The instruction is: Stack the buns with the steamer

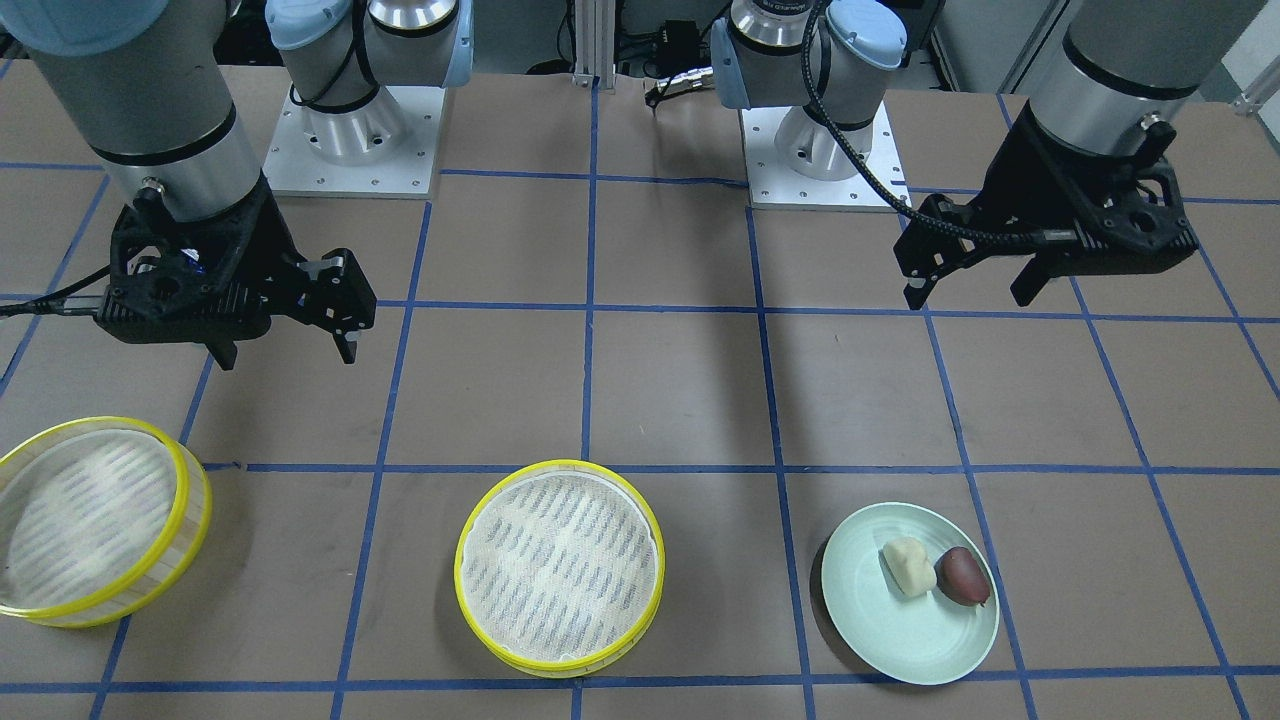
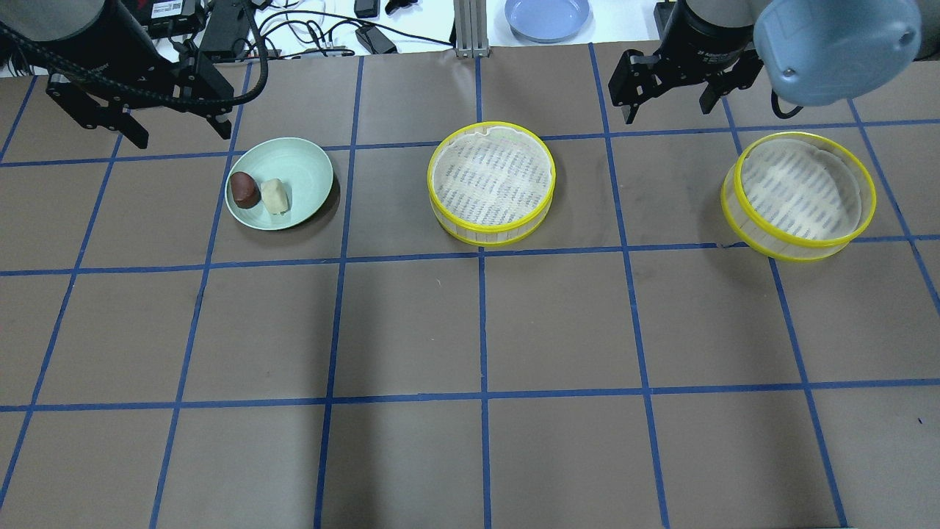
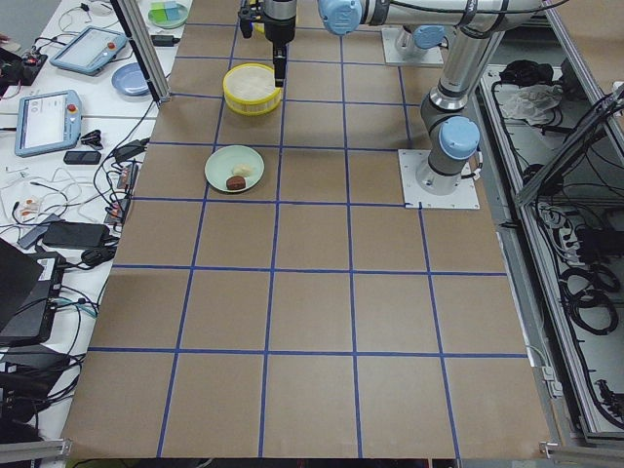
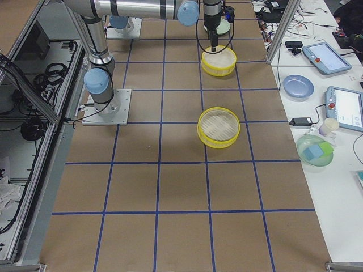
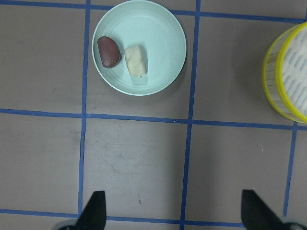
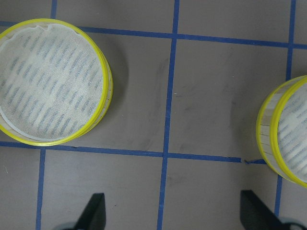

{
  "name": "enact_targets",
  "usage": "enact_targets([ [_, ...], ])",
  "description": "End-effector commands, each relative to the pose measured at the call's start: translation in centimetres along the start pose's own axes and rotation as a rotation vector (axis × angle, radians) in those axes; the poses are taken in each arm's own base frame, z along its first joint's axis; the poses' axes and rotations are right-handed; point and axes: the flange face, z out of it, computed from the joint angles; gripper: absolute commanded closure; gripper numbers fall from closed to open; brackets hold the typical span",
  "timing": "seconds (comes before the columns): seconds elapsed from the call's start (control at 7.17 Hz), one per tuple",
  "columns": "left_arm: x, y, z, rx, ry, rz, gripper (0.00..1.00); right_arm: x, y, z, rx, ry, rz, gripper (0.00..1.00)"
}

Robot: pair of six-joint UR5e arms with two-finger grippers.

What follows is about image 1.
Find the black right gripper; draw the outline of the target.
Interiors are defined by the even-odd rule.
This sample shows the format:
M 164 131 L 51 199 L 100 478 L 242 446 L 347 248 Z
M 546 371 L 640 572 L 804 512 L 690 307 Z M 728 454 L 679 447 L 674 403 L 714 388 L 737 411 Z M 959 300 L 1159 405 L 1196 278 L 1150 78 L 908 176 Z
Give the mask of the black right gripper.
M 288 316 L 329 333 L 351 365 L 376 302 L 352 251 L 305 261 L 266 181 L 214 217 L 179 222 L 159 181 L 147 179 L 111 231 L 109 282 L 93 320 L 131 345 L 205 345 L 230 372 L 237 341 Z

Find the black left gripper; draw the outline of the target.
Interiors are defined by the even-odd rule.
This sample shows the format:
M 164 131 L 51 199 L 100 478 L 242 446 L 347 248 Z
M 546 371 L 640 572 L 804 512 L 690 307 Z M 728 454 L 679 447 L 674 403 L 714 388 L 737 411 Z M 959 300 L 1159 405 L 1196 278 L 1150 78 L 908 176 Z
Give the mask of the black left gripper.
M 1075 241 L 1030 258 L 1010 284 L 1019 307 L 1030 306 L 1059 272 L 1158 273 L 1198 251 L 1176 174 L 1165 158 L 1175 128 L 1157 119 L 1137 131 L 1134 154 L 1096 155 L 1059 141 L 1029 106 L 1021 109 L 975 197 L 975 227 L 1019 234 L 1073 231 Z M 968 205 L 947 195 L 927 196 L 918 213 L 960 227 L 973 217 Z M 974 240 L 920 219 L 908 223 L 893 252 L 911 310 L 924 306 L 940 279 L 986 258 Z

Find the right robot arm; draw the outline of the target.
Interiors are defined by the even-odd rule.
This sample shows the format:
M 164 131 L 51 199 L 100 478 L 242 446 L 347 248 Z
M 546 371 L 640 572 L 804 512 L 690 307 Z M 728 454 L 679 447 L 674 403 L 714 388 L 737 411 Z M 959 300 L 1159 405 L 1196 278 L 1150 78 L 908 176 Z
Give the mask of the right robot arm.
M 358 259 L 307 259 L 276 191 L 426 196 L 445 91 L 474 69 L 470 1 L 269 1 L 291 88 L 255 152 L 218 67 L 233 1 L 5 1 L 79 135 L 125 196 L 108 265 L 4 316 L 90 316 L 129 345 L 202 345 L 218 365 L 274 316 L 328 333 L 344 363 L 374 327 Z

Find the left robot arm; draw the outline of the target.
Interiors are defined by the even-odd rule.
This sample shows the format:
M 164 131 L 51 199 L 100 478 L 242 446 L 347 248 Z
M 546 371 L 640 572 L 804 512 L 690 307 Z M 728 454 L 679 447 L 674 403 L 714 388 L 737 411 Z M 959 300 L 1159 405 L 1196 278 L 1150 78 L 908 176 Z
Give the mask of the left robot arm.
M 1261 1 L 1085 1 L 986 172 L 957 204 L 911 208 L 867 165 L 876 111 L 909 31 L 879 1 L 732 1 L 710 28 L 731 109 L 785 108 L 794 173 L 863 177 L 908 228 L 893 246 L 904 297 L 988 258 L 1025 256 L 1020 306 L 1053 279 L 1165 272 L 1201 243 L 1167 158 L 1172 119 L 1262 12 Z

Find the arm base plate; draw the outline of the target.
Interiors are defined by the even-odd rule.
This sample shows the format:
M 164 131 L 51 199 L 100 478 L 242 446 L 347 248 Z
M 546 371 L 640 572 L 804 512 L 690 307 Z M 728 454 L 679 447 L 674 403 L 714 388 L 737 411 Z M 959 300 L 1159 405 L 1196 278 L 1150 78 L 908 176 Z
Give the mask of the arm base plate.
M 801 108 L 739 113 L 750 204 L 763 210 L 892 213 L 828 129 Z M 900 202 L 910 200 L 887 109 L 847 136 L 861 161 Z
M 429 200 L 448 100 L 445 88 L 392 86 L 332 114 L 287 99 L 262 172 L 278 197 Z

